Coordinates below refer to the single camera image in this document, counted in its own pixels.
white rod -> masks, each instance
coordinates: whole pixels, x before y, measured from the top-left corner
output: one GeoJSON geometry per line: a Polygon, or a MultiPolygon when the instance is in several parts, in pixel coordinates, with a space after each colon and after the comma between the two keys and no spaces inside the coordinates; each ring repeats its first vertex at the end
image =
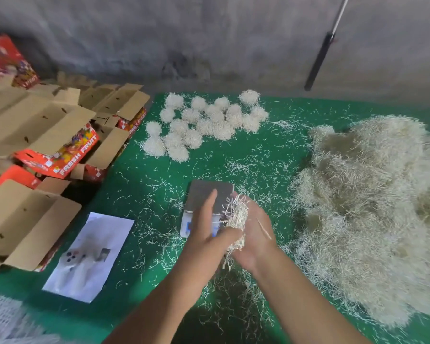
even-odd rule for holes
{"type": "Polygon", "coordinates": [[[336,16],[336,19],[335,19],[334,24],[333,24],[333,28],[331,30],[332,38],[333,38],[334,34],[336,33],[336,29],[338,28],[339,21],[341,20],[341,17],[343,16],[343,13],[344,13],[344,10],[347,6],[348,1],[349,0],[343,0],[343,3],[341,3],[341,7],[339,8],[338,15],[336,16]]]}

gray wall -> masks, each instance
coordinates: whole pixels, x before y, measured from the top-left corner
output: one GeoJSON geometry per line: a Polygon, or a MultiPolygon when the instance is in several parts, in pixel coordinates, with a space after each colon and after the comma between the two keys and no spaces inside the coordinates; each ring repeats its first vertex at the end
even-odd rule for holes
{"type": "Polygon", "coordinates": [[[430,104],[430,0],[349,0],[315,86],[302,89],[341,0],[0,0],[0,32],[42,73],[151,91],[247,87],[430,104]]]}

black handle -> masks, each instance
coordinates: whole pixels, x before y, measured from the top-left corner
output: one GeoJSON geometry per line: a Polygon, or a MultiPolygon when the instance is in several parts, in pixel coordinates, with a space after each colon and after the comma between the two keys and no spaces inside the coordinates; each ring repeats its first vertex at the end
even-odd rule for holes
{"type": "Polygon", "coordinates": [[[323,40],[322,47],[320,48],[317,57],[315,58],[314,65],[312,65],[312,69],[310,70],[309,77],[307,77],[306,84],[304,85],[304,90],[309,92],[314,84],[315,78],[319,73],[320,67],[322,66],[323,60],[327,56],[328,49],[330,49],[330,45],[333,39],[333,35],[331,32],[328,32],[323,40]]]}

green tabletop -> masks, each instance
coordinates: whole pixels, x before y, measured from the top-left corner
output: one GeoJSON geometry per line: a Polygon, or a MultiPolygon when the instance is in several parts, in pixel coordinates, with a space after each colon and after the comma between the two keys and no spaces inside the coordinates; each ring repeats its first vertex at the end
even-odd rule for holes
{"type": "MultiPolygon", "coordinates": [[[[194,94],[185,95],[189,102],[194,94]]],[[[219,97],[205,95],[209,101],[219,97]]],[[[230,101],[236,96],[229,96],[230,101]]],[[[164,95],[156,96],[145,121],[159,118],[164,95]]],[[[265,97],[270,112],[259,133],[237,131],[229,141],[206,138],[190,159],[145,156],[141,127],[115,161],[101,189],[68,229],[65,242],[46,271],[0,271],[0,294],[24,301],[32,317],[49,332],[66,339],[99,343],[172,268],[184,240],[180,219],[191,179],[231,182],[255,199],[269,214],[278,243],[290,241],[297,224],[292,218],[290,181],[309,153],[307,130],[330,124],[336,130],[371,115],[412,115],[429,124],[430,110],[381,106],[373,103],[265,97]],[[41,291],[60,253],[67,249],[90,211],[135,220],[102,292],[91,304],[41,291]]],[[[430,317],[415,316],[402,330],[386,330],[369,319],[349,317],[376,343],[430,343],[430,317]]],[[[252,280],[238,267],[221,271],[187,314],[176,343],[286,343],[287,338],[252,280]]]]}

hand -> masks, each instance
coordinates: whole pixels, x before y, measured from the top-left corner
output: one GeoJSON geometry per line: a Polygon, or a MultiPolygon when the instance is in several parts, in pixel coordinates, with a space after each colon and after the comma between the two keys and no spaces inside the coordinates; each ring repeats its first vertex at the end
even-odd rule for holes
{"type": "Polygon", "coordinates": [[[240,250],[234,250],[232,256],[242,268],[255,275],[258,260],[263,258],[269,248],[276,247],[277,244],[268,215],[252,199],[247,196],[245,198],[248,207],[244,229],[245,245],[240,250]]]}
{"type": "Polygon", "coordinates": [[[183,306],[189,310],[199,299],[202,289],[217,271],[227,248],[242,236],[239,229],[226,228],[212,237],[212,212],[217,196],[214,189],[196,212],[189,238],[169,276],[183,306]]]}

